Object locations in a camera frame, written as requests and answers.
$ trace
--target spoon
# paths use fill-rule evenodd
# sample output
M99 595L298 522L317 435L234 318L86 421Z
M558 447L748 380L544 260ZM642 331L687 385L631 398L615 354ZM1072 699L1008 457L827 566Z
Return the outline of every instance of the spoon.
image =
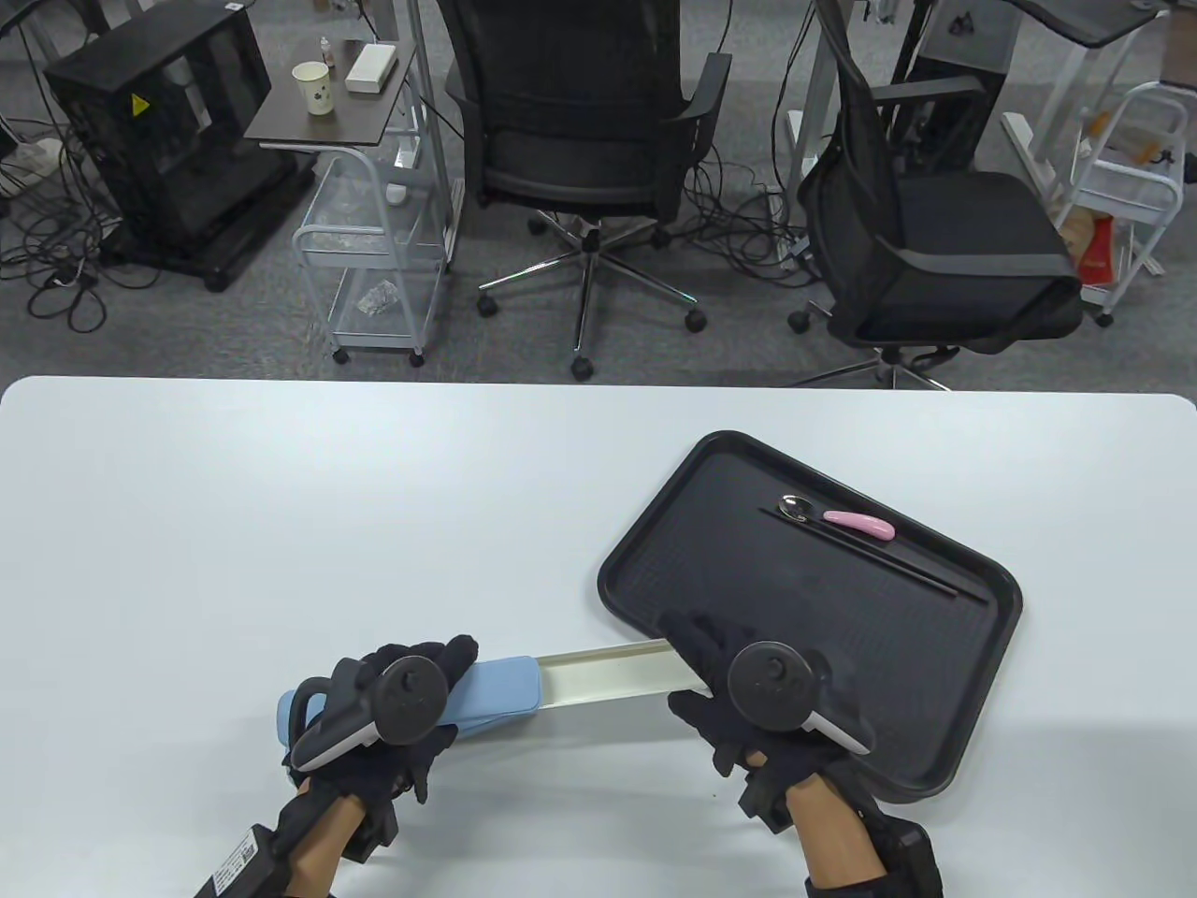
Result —
M800 496L783 496L777 503L777 510L798 523L807 523L814 514L809 502ZM862 515L858 511L824 511L822 520L837 527L846 527L873 536L882 542L889 542L898 535L894 526L888 521L882 521L873 515Z

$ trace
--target pink spoon handle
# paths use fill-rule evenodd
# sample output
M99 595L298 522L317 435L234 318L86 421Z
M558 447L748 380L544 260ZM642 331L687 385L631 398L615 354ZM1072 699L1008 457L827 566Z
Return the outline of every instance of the pink spoon handle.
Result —
M856 511L824 511L824 521L867 533L882 542L889 542L889 540L898 535L894 526L888 521L882 521L880 517L874 517L873 515L861 515Z

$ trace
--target black tray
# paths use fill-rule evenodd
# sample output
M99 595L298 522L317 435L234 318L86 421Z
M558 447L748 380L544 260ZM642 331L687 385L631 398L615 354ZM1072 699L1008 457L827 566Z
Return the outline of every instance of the black tray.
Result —
M761 512L786 493L818 514L862 511L898 538L876 551L944 581L953 597ZM856 665L877 748L859 759L882 801L935 795L955 776L1022 611L997 563L745 433L699 441L598 571L598 595L650 637L667 609L709 611Z

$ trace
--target white rack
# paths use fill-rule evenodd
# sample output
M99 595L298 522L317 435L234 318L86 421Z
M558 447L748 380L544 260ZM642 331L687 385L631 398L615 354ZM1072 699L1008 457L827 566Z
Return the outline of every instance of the white rack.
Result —
M1150 261L1152 251L1184 205L1185 132L1189 113L1179 97L1191 92L1160 81L1141 84L1126 92L1111 114L1101 133L1087 136L1087 121L1082 115L1076 129L1073 164L1064 184L1064 205L1056 214L1061 227L1074 206L1102 212L1129 223L1132 238L1128 241L1128 259L1119 260L1119 275L1110 287L1086 287L1082 298L1101 307L1098 323L1113 322L1112 313L1140 268ZM1137 165L1124 153L1110 146L1119 126L1134 126L1144 136L1153 138L1161 147L1160 159ZM1136 225L1148 229L1146 239L1135 235Z
M291 245L312 310L339 364L348 362L346 347L411 350L412 365L424 364L424 347L450 260L450 229L444 204L437 201L435 160L419 152L423 116L414 108L411 115L413 128L385 129L407 141L407 152L401 156L413 158L411 168L383 165L383 175L379 164L357 147L309 147L329 153L332 162ZM406 188L401 204L387 202L388 184ZM330 303L316 280L321 268L341 269ZM363 310L359 301L384 281L394 285L397 302L376 314Z

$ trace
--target human hand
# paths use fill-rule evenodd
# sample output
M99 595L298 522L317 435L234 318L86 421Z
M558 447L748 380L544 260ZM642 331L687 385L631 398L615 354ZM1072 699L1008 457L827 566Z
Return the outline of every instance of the human hand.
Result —
M364 667L358 675L358 685L366 687L395 661L411 655L421 655L436 663L451 691L478 659L478 643L469 636L457 636L448 645L439 642L425 642L411 648L383 645L361 659ZM456 738L457 728L444 726L436 727L414 745L387 745L379 740L373 745L358 746L308 773L292 769L290 756L282 763L287 765L296 785L308 777L328 782L342 795L356 796L367 808L390 801L407 789L413 789L415 800L423 805L429 800L429 769Z
M689 690L672 692L669 710L711 744L721 776L741 766L784 791L847 754L821 733L761 729L735 706L728 691L728 669L741 649L759 641L751 629L710 614L678 612L662 614L657 627L711 690L711 698Z

